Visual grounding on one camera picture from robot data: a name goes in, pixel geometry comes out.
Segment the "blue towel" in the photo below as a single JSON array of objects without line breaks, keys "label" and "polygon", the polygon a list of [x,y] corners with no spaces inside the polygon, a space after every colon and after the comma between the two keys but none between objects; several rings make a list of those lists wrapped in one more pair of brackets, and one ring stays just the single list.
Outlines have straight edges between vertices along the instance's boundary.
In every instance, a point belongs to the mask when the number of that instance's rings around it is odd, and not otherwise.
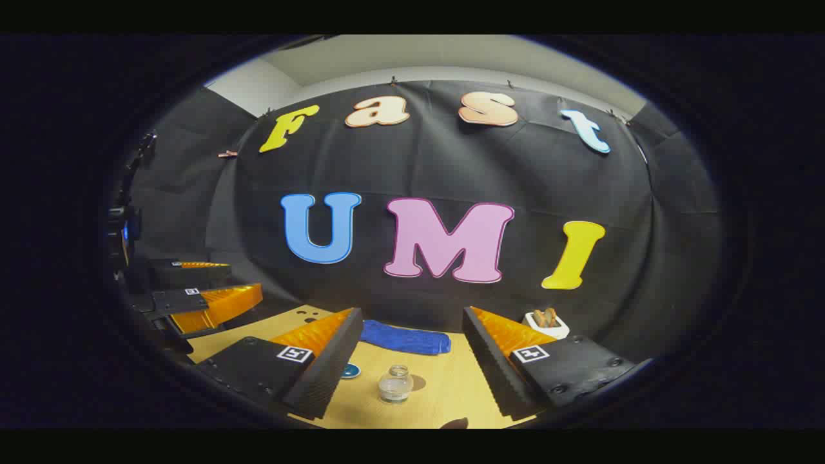
[{"label": "blue towel", "polygon": [[395,328],[376,320],[364,320],[360,341],[402,353],[435,356],[451,351],[451,339],[442,333]]}]

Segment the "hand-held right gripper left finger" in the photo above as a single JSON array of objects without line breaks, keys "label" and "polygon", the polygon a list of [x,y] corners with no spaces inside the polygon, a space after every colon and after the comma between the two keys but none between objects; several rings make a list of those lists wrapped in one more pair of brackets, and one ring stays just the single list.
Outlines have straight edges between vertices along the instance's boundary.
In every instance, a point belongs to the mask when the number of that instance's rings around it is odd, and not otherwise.
[{"label": "hand-held right gripper left finger", "polygon": [[363,328],[362,311],[345,309],[274,340],[242,338],[197,370],[269,413],[322,419]]}]

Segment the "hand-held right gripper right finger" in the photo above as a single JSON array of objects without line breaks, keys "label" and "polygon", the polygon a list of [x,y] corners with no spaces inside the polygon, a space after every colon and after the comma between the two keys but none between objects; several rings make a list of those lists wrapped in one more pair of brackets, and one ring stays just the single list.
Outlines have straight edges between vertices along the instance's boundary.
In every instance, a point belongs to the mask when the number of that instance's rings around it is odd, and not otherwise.
[{"label": "hand-held right gripper right finger", "polygon": [[652,366],[587,337],[555,340],[477,307],[465,308],[462,327],[499,411],[513,420],[560,420],[604,405]]}]

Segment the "clear plastic water bottle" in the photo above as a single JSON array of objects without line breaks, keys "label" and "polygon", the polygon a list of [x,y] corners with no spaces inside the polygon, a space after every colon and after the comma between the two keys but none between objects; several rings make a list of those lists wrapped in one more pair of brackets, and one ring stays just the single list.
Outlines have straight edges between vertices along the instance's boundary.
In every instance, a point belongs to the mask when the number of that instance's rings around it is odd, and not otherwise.
[{"label": "clear plastic water bottle", "polygon": [[409,368],[396,364],[389,368],[379,381],[379,397],[387,403],[403,403],[413,391],[414,379]]}]

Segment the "black backdrop cloth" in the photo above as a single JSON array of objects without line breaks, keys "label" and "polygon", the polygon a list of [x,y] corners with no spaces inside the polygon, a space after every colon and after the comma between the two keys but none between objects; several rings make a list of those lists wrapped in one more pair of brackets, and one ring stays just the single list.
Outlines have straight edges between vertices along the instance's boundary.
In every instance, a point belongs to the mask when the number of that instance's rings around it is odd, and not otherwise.
[{"label": "black backdrop cloth", "polygon": [[[630,122],[542,92],[460,81],[333,92],[254,119],[200,90],[157,124],[138,172],[138,250],[227,262],[272,311],[360,307],[390,324],[458,331],[475,305],[519,319],[553,307],[628,358],[662,356],[704,320],[730,235],[698,152],[645,106]],[[225,150],[236,158],[218,158]],[[512,208],[496,283],[462,256],[384,273],[397,198],[446,231],[475,204]]]}]

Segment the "white toaster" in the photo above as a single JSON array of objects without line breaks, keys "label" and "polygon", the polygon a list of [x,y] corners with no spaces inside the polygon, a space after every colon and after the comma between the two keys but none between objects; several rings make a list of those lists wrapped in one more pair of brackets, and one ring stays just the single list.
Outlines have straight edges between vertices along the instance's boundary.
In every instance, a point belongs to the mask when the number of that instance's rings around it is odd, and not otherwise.
[{"label": "white toaster", "polygon": [[557,340],[563,340],[570,334],[570,328],[568,324],[563,322],[563,320],[561,320],[559,316],[555,317],[554,325],[548,328],[542,328],[538,325],[538,323],[534,320],[534,313],[525,314],[523,318],[523,323],[529,326],[531,329],[541,332],[542,334],[548,335],[552,338],[556,338]]}]

